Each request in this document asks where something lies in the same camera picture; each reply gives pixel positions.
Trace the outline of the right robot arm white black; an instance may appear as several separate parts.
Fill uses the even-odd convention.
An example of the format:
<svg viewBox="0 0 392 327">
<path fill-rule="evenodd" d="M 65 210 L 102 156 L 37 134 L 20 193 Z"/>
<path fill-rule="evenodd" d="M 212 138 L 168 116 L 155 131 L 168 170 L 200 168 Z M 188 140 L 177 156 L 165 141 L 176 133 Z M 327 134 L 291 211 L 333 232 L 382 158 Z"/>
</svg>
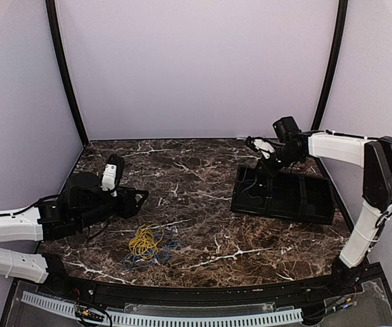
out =
<svg viewBox="0 0 392 327">
<path fill-rule="evenodd" d="M 358 194 L 361 208 L 352 232 L 331 265 L 325 289 L 333 296 L 352 290 L 359 280 L 367 255 L 379 242 L 392 216 L 392 137 L 360 136 L 334 130 L 301 130 L 292 116 L 274 122 L 279 141 L 249 136 L 245 143 L 261 153 L 257 169 L 273 178 L 292 164 L 314 159 L 330 159 L 361 171 Z"/>
</svg>

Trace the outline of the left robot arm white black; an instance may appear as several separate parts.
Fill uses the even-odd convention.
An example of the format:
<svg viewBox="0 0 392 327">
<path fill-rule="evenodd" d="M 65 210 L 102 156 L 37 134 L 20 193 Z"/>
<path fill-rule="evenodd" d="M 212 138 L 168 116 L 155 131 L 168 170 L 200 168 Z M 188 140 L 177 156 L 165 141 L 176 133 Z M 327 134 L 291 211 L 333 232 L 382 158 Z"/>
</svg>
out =
<svg viewBox="0 0 392 327">
<path fill-rule="evenodd" d="M 0 243 L 18 240 L 44 242 L 82 233 L 113 216 L 128 219 L 138 214 L 149 193 L 119 186 L 119 176 L 102 178 L 89 172 L 71 175 L 63 191 L 28 207 L 0 212 Z M 0 248 L 0 275 L 45 283 L 59 297 L 74 291 L 61 258 Z"/>
</svg>

